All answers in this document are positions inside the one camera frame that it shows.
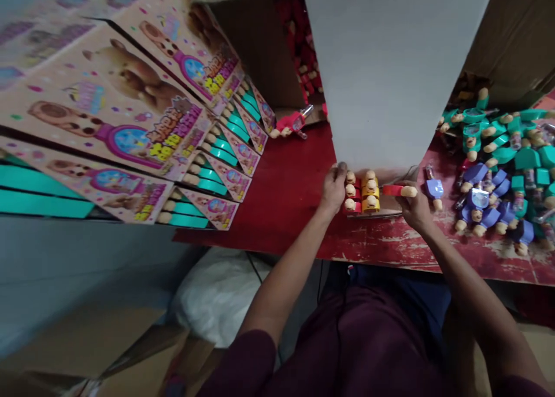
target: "dark pants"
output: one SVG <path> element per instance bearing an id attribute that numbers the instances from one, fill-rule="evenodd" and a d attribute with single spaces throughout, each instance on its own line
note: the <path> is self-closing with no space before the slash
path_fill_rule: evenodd
<path id="1" fill-rule="evenodd" d="M 379 288 L 388 293 L 404 310 L 424 338 L 430 360 L 443 360 L 442 328 L 451 292 L 441 274 L 415 272 L 389 267 L 331 262 L 322 291 L 343 294 L 349 286 Z"/>

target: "red toy figure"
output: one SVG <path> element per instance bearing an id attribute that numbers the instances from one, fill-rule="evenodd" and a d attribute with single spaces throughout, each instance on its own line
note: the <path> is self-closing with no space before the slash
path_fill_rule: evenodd
<path id="1" fill-rule="evenodd" d="M 283 117 L 276 124 L 276 128 L 270 133 L 271 138 L 277 138 L 278 136 L 287 137 L 293 131 L 296 132 L 303 140 L 306 140 L 306 134 L 301 131 L 301 128 L 305 126 L 306 118 L 313 111 L 314 106 L 308 105 L 301 111 L 293 113 L 290 116 Z"/>

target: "hand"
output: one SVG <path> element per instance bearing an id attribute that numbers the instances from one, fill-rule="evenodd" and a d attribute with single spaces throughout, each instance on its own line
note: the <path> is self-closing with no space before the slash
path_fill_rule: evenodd
<path id="1" fill-rule="evenodd" d="M 322 199 L 318 211 L 332 219 L 341 208 L 345 199 L 345 178 L 347 177 L 347 164 L 345 162 L 334 164 L 324 178 Z"/>
<path id="2" fill-rule="evenodd" d="M 416 187 L 416 183 L 412 181 L 400 181 L 398 185 Z M 430 212 L 430 204 L 428 198 L 421 192 L 415 198 L 404 198 L 396 196 L 395 199 L 403 209 L 403 218 L 419 233 L 426 231 L 430 225 L 433 225 L 432 214 Z"/>

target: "worn red tabletop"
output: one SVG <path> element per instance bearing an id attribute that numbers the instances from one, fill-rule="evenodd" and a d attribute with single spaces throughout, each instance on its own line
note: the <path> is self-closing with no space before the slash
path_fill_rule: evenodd
<path id="1" fill-rule="evenodd" d="M 254 174 L 245 201 L 229 231 L 178 229 L 174 241 L 241 250 L 283 254 L 316 210 L 321 184 L 335 162 L 331 128 L 319 124 L 307 130 L 308 139 L 296 136 L 270 140 Z M 435 139 L 421 163 L 432 163 L 446 191 L 444 211 L 434 214 L 457 250 L 487 279 L 555 285 L 555 254 L 530 246 L 527 257 L 515 254 L 508 237 L 489 230 L 484 238 L 470 231 L 455 233 L 456 212 L 451 199 L 457 165 Z M 439 272 L 434 256 L 420 235 L 402 217 L 350 220 L 339 213 L 331 223 L 317 254 L 318 258 Z"/>

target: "maroon shirt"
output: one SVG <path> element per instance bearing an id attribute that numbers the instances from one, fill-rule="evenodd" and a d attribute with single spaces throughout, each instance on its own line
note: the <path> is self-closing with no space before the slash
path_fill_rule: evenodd
<path id="1" fill-rule="evenodd" d="M 200 390 L 206 396 L 453 396 L 426 357 L 416 327 L 384 292 L 364 287 L 329 295 L 304 323 L 295 353 L 275 373 L 276 349 L 263 331 L 237 337 Z M 520 377 L 503 379 L 498 396 L 549 397 Z"/>

